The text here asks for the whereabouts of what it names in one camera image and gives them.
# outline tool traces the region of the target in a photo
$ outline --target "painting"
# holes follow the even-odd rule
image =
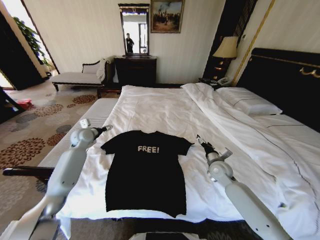
[[[183,11],[184,0],[152,0],[151,33],[180,33]]]

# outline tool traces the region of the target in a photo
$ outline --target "mattress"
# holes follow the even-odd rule
[[[101,128],[112,109],[116,105],[118,98],[100,98],[88,109],[79,119],[89,119],[93,128]],[[70,136],[81,128],[79,121],[69,130],[69,132],[59,141],[59,143],[47,154],[39,163],[39,167],[55,167],[61,154],[70,147]]]

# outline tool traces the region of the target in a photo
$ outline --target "floral carpet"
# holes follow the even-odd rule
[[[31,99],[33,106],[0,124],[0,168],[37,166],[49,151],[97,100],[96,88],[54,86],[46,81],[21,91],[6,91],[14,100]],[[116,93],[102,95],[118,98]],[[34,177],[0,174],[0,234],[12,220],[18,220],[44,196],[46,186]],[[73,219],[72,240],[128,240],[143,232],[195,233],[208,240],[260,239],[244,221],[205,220],[190,223],[181,220],[127,218]],[[59,232],[57,240],[65,240]]]
[[[0,168],[37,166],[97,100],[97,89],[60,86],[46,81],[25,90],[8,90],[15,101],[31,99],[28,110],[0,124]],[[114,93],[103,97],[118,98]],[[34,177],[0,174],[0,233],[44,195]]]

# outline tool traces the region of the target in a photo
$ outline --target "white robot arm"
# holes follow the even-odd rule
[[[250,188],[234,179],[232,168],[225,162],[232,152],[226,149],[220,156],[209,142],[205,142],[199,135],[196,138],[206,153],[208,175],[225,188],[226,195],[250,228],[264,240],[292,239]]]
[[[71,134],[71,146],[65,151],[48,181],[47,191],[43,199],[26,212],[13,229],[2,235],[2,240],[54,240],[60,221],[55,218],[65,204],[71,189],[77,183],[84,166],[88,146],[104,131],[112,128],[89,128],[88,119],[80,121],[82,129]]]

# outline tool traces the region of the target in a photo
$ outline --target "black t-shirt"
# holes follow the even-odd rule
[[[101,146],[115,154],[105,185],[106,211],[156,210],[186,214],[185,178],[178,155],[192,143],[156,131],[121,133]]]

